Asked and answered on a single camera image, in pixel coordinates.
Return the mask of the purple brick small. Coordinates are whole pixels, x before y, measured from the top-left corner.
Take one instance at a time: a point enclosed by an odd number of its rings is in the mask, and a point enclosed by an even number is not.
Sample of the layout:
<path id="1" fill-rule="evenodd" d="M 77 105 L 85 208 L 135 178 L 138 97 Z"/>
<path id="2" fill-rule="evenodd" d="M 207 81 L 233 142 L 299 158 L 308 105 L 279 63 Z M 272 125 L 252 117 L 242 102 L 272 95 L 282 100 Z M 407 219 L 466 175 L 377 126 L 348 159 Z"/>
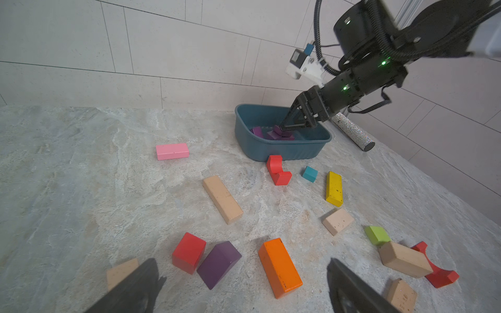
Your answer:
<path id="1" fill-rule="evenodd" d="M 253 127 L 253 128 L 251 129 L 251 132 L 252 132 L 255 136 L 259 137 L 259 138 L 264 138 L 264 136 L 263 136 L 263 132 L 262 132 L 262 128 L 261 128 L 261 127 Z"/>

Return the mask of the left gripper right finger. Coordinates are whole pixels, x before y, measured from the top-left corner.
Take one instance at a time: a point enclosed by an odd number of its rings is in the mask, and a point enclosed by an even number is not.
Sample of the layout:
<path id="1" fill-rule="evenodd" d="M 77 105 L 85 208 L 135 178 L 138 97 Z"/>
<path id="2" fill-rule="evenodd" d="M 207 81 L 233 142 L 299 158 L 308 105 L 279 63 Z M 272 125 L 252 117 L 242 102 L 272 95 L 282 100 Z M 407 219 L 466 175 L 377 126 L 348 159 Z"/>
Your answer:
<path id="1" fill-rule="evenodd" d="M 399 312 L 370 285 L 336 258 L 332 258 L 327 266 L 327 283 L 335 313 Z"/>

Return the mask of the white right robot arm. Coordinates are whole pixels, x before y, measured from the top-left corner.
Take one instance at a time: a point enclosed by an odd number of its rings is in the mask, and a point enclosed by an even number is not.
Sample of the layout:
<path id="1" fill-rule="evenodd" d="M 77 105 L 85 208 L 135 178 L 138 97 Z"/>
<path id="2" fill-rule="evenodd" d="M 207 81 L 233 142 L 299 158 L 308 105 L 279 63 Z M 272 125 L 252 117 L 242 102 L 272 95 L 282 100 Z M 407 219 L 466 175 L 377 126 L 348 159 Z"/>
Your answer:
<path id="1" fill-rule="evenodd" d="M 425 58 L 500 55 L 499 1 L 437 1 L 412 23 L 398 29 L 382 1 L 360 1 L 336 22 L 333 31 L 343 51 L 337 68 L 325 60 L 320 37 L 321 2 L 314 7 L 313 47 L 296 50 L 287 67 L 293 78 L 309 78 L 280 127 L 314 128 L 374 91 L 401 87 L 407 65 Z"/>

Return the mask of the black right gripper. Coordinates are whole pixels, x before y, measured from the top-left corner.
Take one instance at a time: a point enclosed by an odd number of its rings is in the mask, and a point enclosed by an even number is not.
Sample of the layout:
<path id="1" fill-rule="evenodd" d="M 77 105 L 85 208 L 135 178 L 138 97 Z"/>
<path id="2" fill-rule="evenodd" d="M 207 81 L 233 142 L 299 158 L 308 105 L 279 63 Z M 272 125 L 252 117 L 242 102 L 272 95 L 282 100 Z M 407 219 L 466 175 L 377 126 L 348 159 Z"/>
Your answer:
<path id="1" fill-rule="evenodd" d="M 360 63 L 348 68 L 330 80 L 324 87 L 314 87 L 300 93 L 294 100 L 283 122 L 282 131 L 312 129 L 317 121 L 326 121 L 347 108 L 350 113 L 366 114 L 391 103 L 384 92 L 390 86 L 401 87 L 407 76 L 404 64 L 372 54 L 364 57 Z M 372 106 L 355 111 L 353 106 L 360 103 L 362 97 L 375 91 L 381 91 L 382 100 Z"/>

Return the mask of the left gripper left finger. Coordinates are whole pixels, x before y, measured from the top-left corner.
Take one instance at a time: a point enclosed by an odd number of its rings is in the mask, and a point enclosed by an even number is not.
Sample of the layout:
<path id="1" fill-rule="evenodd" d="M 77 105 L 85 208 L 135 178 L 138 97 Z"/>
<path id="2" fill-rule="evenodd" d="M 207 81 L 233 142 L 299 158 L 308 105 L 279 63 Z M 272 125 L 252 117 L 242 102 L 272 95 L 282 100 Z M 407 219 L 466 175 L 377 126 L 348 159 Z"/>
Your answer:
<path id="1" fill-rule="evenodd" d="M 88 312 L 153 312 L 166 278 L 149 258 L 115 288 L 87 309 Z"/>

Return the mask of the purple triangular brick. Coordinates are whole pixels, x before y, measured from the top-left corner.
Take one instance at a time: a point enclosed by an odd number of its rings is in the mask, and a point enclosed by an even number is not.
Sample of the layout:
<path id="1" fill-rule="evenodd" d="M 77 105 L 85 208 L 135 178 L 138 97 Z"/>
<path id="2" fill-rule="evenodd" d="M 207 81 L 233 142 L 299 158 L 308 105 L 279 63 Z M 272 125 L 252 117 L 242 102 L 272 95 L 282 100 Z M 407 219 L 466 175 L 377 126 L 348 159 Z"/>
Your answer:
<path id="1" fill-rule="evenodd" d="M 212 290 L 241 258 L 242 255 L 231 242 L 218 243 L 203 260 L 197 273 L 204 284 Z"/>

